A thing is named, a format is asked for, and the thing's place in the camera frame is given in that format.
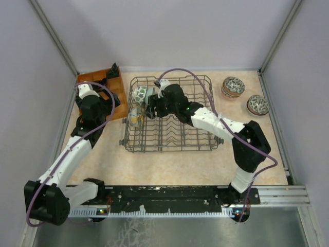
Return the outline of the dark leaf pattern bowl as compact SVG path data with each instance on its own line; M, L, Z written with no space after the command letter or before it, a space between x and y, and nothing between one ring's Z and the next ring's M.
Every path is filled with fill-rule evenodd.
M224 79L224 88L232 94L242 94L245 91L244 82L237 77L227 77Z

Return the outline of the blue rose pattern bowl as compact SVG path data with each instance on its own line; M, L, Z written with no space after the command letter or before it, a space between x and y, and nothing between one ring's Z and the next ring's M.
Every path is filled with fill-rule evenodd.
M248 113L252 116L255 116L255 117L261 117L261 116L266 116L268 114L268 112L265 112L265 113L259 113L259 112L255 112L251 109L247 109Z

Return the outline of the pink floral bowl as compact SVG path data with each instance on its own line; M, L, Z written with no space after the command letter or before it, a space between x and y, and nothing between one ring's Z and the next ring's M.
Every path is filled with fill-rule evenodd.
M269 112L270 107L268 101L260 95L253 95L247 101L247 108L255 112Z

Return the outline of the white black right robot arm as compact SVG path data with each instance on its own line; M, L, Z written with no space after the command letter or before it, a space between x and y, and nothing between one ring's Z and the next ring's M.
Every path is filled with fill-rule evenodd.
M183 124L205 130L232 143L236 172L227 191L224 203L240 204L248 197L248 188L260 163L269 157L271 147L260 127L251 120L241 123L221 118L202 104L190 101L178 84L160 86L158 94L145 98L146 115L150 119L170 114Z

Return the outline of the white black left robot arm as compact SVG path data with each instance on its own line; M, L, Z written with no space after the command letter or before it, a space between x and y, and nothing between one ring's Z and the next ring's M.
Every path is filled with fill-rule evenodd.
M24 186L26 222L30 227L43 223L61 225L72 209L87 201L101 204L107 198L104 182L98 179L87 178L78 186L66 186L97 143L120 101L107 86L98 83L85 81L76 87L81 115L66 147L37 181L28 181Z

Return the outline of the orange flower green leaf bowl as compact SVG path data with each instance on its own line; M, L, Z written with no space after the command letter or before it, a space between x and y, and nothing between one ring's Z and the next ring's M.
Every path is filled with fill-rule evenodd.
M222 94L227 98L227 99L230 99L230 100L233 100L233 99L237 99L239 98L243 92L241 94L237 94L237 95L232 95L232 94L229 94L224 87L221 87L221 92Z

